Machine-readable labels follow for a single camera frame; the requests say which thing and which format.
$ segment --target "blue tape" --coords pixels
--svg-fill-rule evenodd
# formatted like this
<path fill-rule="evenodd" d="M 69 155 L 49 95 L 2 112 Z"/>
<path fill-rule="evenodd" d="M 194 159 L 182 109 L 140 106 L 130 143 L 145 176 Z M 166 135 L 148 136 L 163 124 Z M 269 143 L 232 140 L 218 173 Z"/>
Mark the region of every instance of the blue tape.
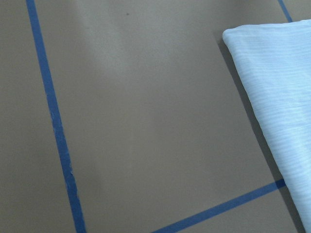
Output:
<path fill-rule="evenodd" d="M 63 175 L 66 182 L 67 194 L 70 202 L 74 225 L 77 233 L 86 233 L 82 208 L 77 193 L 77 185 L 70 165 L 71 163 L 69 151 L 63 131 L 62 120 L 57 105 L 56 94 L 52 82 L 48 59 L 45 52 L 39 19 L 35 8 L 35 1 L 26 0 L 26 4 L 28 8 L 31 28 L 34 35 L 35 48 L 37 51 L 42 80 L 44 84 L 45 93 L 47 96 L 59 158 L 61 161 Z"/>
<path fill-rule="evenodd" d="M 197 223 L 205 221 L 205 220 L 212 218 L 216 215 L 222 214 L 223 212 L 231 210 L 237 206 L 243 205 L 243 204 L 245 204 L 251 200 L 254 200 L 256 198 L 264 196 L 264 195 L 271 193 L 277 189 L 280 189 L 284 186 L 286 186 L 286 184 L 285 184 L 284 180 L 281 179 L 281 180 L 276 181 L 274 183 L 270 183 L 264 187 L 258 188 L 252 192 L 249 192 L 249 193 L 246 193 L 242 196 L 234 198 L 230 201 L 227 201 L 223 204 L 217 205 L 217 206 L 212 207 L 208 210 L 200 212 L 196 215 L 185 218 L 179 222 L 173 223 L 167 227 L 161 228 L 161 229 L 159 229 L 153 233 L 175 233 L 175 232 L 181 231 L 187 227 L 193 226 Z"/>
<path fill-rule="evenodd" d="M 283 13 L 284 13 L 284 15 L 285 15 L 285 17 L 287 18 L 287 21 L 288 21 L 289 23 L 291 23 L 291 22 L 293 21 L 293 20 L 292 20 L 292 17 L 291 17 L 291 15 L 290 15 L 290 13 L 288 12 L 288 10 L 287 10 L 287 8 L 286 8 L 286 6 L 285 6 L 283 0 L 278 0 L 278 3 L 280 4 L 280 6 L 281 6 L 281 8 L 282 8 L 282 10 L 283 10 Z"/>

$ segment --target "white towel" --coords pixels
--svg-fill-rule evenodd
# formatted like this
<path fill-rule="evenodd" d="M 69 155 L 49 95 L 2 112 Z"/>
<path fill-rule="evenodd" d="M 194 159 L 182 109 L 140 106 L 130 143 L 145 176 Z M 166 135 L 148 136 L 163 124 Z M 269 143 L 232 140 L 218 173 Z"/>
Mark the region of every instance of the white towel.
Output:
<path fill-rule="evenodd" d="M 223 39 L 311 233 L 311 20 L 239 26 Z"/>

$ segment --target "blue line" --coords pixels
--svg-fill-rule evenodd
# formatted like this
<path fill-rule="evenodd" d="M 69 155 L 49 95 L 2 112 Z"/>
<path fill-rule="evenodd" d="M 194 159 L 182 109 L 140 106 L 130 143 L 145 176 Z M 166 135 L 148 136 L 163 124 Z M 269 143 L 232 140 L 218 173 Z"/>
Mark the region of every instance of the blue line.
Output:
<path fill-rule="evenodd" d="M 235 207 L 243 205 L 243 204 L 245 204 L 251 200 L 254 200 L 256 198 L 264 196 L 264 195 L 271 193 L 277 189 L 280 189 L 284 186 L 286 186 L 284 180 L 283 179 L 278 180 L 274 183 L 270 183 L 264 187 L 258 188 L 254 191 L 251 191 L 251 192 L 246 193 L 242 196 L 234 198 L 234 199 L 227 201 L 223 204 L 216 205 L 216 206 L 214 206 L 208 210 L 205 210 L 205 211 L 200 212 L 196 215 L 185 218 L 179 222 L 173 223 L 167 227 L 161 228 L 161 229 L 159 229 L 153 233 L 175 233 L 175 232 L 181 231 L 187 227 L 193 226 L 197 223 L 205 221 L 205 220 L 212 218 L 216 215 L 222 214 L 223 212 L 226 212 L 226 211 L 231 210 Z"/>
<path fill-rule="evenodd" d="M 61 161 L 63 175 L 66 182 L 67 194 L 70 202 L 74 225 L 77 233 L 86 233 L 82 208 L 78 198 L 77 185 L 71 169 L 69 151 L 63 131 L 62 120 L 57 105 L 56 94 L 52 82 L 47 55 L 45 52 L 39 19 L 35 8 L 35 1 L 26 0 L 26 4 L 28 8 L 31 28 L 33 30 L 35 48 L 37 51 L 42 80 L 44 84 L 45 93 L 47 96 L 59 158 Z"/>
<path fill-rule="evenodd" d="M 288 21 L 289 23 L 291 23 L 291 22 L 293 21 L 293 20 L 292 20 L 292 17 L 291 17 L 291 15 L 290 15 L 290 13 L 288 12 L 288 10 L 287 10 L 287 8 L 286 8 L 286 6 L 285 6 L 283 0 L 278 0 L 278 3 L 280 4 L 280 6 L 281 6 L 281 8 L 282 8 L 282 10 L 283 10 L 283 13 L 284 13 L 284 15 L 285 15 L 285 17 L 287 18 L 287 21 Z"/>

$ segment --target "fabric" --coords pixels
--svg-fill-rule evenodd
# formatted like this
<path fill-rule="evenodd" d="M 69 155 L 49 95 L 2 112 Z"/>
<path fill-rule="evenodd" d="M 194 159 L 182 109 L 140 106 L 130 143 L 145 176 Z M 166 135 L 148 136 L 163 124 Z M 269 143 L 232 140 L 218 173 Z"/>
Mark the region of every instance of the fabric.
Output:
<path fill-rule="evenodd" d="M 311 20 L 239 26 L 223 39 L 311 233 Z"/>

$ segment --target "blue tape strip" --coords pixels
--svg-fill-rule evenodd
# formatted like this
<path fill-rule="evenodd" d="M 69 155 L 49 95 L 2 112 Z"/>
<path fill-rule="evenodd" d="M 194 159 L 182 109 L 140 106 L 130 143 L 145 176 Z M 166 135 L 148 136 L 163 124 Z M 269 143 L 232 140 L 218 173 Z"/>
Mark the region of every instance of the blue tape strip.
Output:
<path fill-rule="evenodd" d="M 256 189 L 252 192 L 249 192 L 249 193 L 246 193 L 242 196 L 234 198 L 230 201 L 227 201 L 223 204 L 217 205 L 217 206 L 212 207 L 208 210 L 200 212 L 196 215 L 185 218 L 179 222 L 173 223 L 167 227 L 161 228 L 161 229 L 159 229 L 153 233 L 175 233 L 175 232 L 181 231 L 187 227 L 193 226 L 197 223 L 205 221 L 205 220 L 212 218 L 216 215 L 222 214 L 223 212 L 231 210 L 237 206 L 243 205 L 243 204 L 245 204 L 251 200 L 254 200 L 256 198 L 264 196 L 264 195 L 271 193 L 271 192 L 273 192 L 279 188 L 282 188 L 284 186 L 286 186 L 286 184 L 285 184 L 284 180 L 281 179 L 279 181 L 276 181 L 274 183 L 271 183 L 271 184 L 268 184 L 264 187 Z"/>
<path fill-rule="evenodd" d="M 289 23 L 291 23 L 291 22 L 293 21 L 293 20 L 292 20 L 292 17 L 291 17 L 291 15 L 290 15 L 290 13 L 288 13 L 288 10 L 287 10 L 287 8 L 286 8 L 286 6 L 285 6 L 283 0 L 278 0 L 278 3 L 280 4 L 280 6 L 281 6 L 281 8 L 282 8 L 282 10 L 283 10 L 283 13 L 284 13 L 284 15 L 285 15 L 285 17 L 287 18 L 287 21 L 288 21 Z"/>
<path fill-rule="evenodd" d="M 86 233 L 85 223 L 83 219 L 82 208 L 77 193 L 77 185 L 72 173 L 70 165 L 69 151 L 63 131 L 62 121 L 57 105 L 56 94 L 52 82 L 51 72 L 48 64 L 48 59 L 45 52 L 43 38 L 41 34 L 38 15 L 35 8 L 34 0 L 26 0 L 31 28 L 34 35 L 35 48 L 39 60 L 42 80 L 45 93 L 47 96 L 48 106 L 52 119 L 54 135 L 58 148 L 59 158 L 61 161 L 63 175 L 66 182 L 67 194 L 69 197 L 72 216 L 77 233 Z"/>

